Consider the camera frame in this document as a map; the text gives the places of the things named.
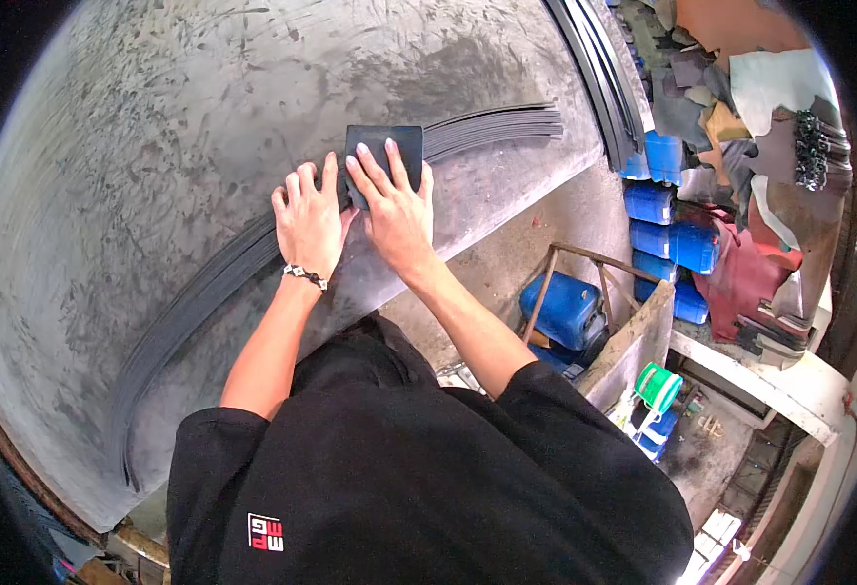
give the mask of forearm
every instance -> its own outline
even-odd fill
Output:
[[[282,278],[276,297],[230,370],[220,406],[272,420],[292,391],[302,331],[319,297],[309,280]]]
[[[404,280],[432,311],[494,400],[506,389],[513,374],[536,360],[516,334],[481,305],[436,256]]]

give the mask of concrete floor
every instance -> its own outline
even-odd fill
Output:
[[[720,437],[702,428],[699,421],[703,416],[714,416],[720,422]],[[685,498],[695,531],[717,506],[744,459],[752,434],[753,427],[712,401],[704,401],[702,412],[678,420],[658,466]]]
[[[519,293],[543,269],[549,243],[571,243],[629,264],[629,226],[621,180],[601,160],[456,255],[448,266],[483,306],[517,328]],[[600,285],[597,269],[585,258],[562,253],[558,270]],[[618,273],[618,279],[629,292],[633,277]],[[625,322],[630,307],[608,286],[614,316],[617,322]],[[411,291],[404,291],[379,311],[399,324],[436,370],[459,360],[448,335]]]

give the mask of beaded bracelet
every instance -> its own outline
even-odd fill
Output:
[[[315,285],[318,285],[318,288],[320,288],[321,290],[327,290],[327,279],[318,276],[317,273],[309,273],[300,266],[286,264],[285,269],[282,270],[282,274],[291,274],[300,278],[304,277]]]

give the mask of right hand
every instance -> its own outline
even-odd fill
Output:
[[[408,283],[419,269],[438,258],[431,245],[431,167],[422,161],[422,186],[415,193],[399,147],[391,138],[386,140],[386,156],[392,181],[362,143],[357,145],[357,156],[359,161],[347,157],[347,172],[370,208],[369,214],[364,215],[366,236],[386,264]]]

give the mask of logo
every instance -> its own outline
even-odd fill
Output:
[[[278,518],[247,514],[249,545],[259,550],[284,550],[282,523]]]

